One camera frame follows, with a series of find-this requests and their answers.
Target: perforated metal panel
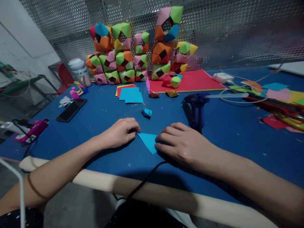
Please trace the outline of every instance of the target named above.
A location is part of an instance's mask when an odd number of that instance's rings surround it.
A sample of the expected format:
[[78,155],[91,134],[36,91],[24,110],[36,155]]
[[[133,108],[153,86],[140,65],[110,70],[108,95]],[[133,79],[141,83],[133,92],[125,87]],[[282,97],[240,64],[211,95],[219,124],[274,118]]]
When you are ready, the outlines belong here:
[[[96,24],[132,24],[133,36],[147,31],[153,43],[157,12],[183,5],[176,41],[199,48],[187,70],[216,69],[232,61],[277,54],[304,59],[303,0],[20,0],[61,60],[95,53],[88,29]],[[278,62],[264,56],[238,66]]]

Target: red chair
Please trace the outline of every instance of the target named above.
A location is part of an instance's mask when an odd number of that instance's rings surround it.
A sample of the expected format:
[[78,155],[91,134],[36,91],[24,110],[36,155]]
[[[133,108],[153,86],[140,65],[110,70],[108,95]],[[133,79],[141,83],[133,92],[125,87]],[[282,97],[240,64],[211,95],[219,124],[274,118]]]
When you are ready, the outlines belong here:
[[70,87],[68,86],[68,84],[74,83],[74,79],[63,63],[59,65],[57,72],[59,78],[64,84],[62,87],[58,89],[58,93],[62,94],[65,90],[67,90]]

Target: smartphone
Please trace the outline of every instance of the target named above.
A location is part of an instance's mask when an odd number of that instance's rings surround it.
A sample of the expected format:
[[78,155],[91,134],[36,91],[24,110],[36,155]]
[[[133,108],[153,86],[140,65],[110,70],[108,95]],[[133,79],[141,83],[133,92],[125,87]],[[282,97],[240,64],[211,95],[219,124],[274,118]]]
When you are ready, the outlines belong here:
[[87,99],[76,99],[56,118],[59,122],[70,122],[79,109],[86,103]]

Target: origami ball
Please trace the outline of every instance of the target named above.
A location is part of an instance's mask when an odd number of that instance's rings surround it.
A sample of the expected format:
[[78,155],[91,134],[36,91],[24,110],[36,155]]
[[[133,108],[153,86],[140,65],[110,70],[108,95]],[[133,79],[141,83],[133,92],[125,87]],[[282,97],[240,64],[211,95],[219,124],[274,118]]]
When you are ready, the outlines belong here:
[[116,55],[116,65],[119,72],[133,69],[133,55],[130,51],[120,52]]
[[96,54],[88,55],[85,64],[87,65],[88,70],[91,74],[103,73],[104,72],[104,69],[101,65],[99,57]]
[[160,43],[155,42],[153,44],[153,51],[151,54],[152,63],[168,63],[170,61],[170,55],[173,51],[174,43],[166,42]]
[[137,82],[139,81],[146,81],[148,76],[148,70],[143,69],[143,70],[137,70],[135,73],[135,80]]
[[99,56],[104,71],[116,70],[115,51],[109,51]]
[[183,9],[183,6],[172,6],[162,8],[159,11],[155,29],[155,39],[157,41],[167,42],[177,37]]
[[96,24],[89,28],[89,31],[94,41],[95,51],[107,52],[114,48],[110,27],[104,24]]
[[152,80],[164,79],[167,74],[170,72],[171,64],[154,64],[152,68]]
[[133,63],[134,63],[134,69],[135,70],[148,68],[147,55],[146,54],[135,55],[134,58],[133,58]]
[[95,79],[97,85],[107,85],[108,81],[107,78],[105,77],[104,73],[96,73],[93,75],[93,78]]
[[187,66],[188,66],[188,64],[186,64],[186,63],[176,63],[176,62],[173,62],[171,64],[170,71],[172,71],[172,72],[174,72],[176,74],[184,75],[185,70],[187,69]]
[[188,63],[189,57],[194,55],[197,48],[197,46],[187,42],[178,42],[172,56],[172,61],[177,63]]
[[134,83],[135,82],[135,71],[132,70],[123,70],[119,73],[121,82],[123,84],[126,83]]
[[137,33],[134,36],[134,47],[136,54],[148,53],[150,34],[147,32]]
[[107,78],[109,85],[114,85],[114,84],[116,85],[121,83],[119,73],[117,70],[111,72],[105,72],[105,77]]
[[129,23],[120,23],[112,27],[114,47],[116,51],[125,51],[131,49],[132,34]]

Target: floor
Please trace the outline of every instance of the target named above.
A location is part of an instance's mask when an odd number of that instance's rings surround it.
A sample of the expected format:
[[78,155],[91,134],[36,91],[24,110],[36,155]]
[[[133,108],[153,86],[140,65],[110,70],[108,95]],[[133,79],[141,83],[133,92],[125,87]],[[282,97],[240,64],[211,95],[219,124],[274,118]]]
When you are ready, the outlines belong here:
[[[22,173],[17,163],[9,164]],[[0,164],[0,197],[16,182],[17,177]],[[44,212],[44,228],[103,228],[114,213],[116,203],[111,193],[68,183],[48,202]],[[195,216],[191,218],[198,228],[229,228]]]

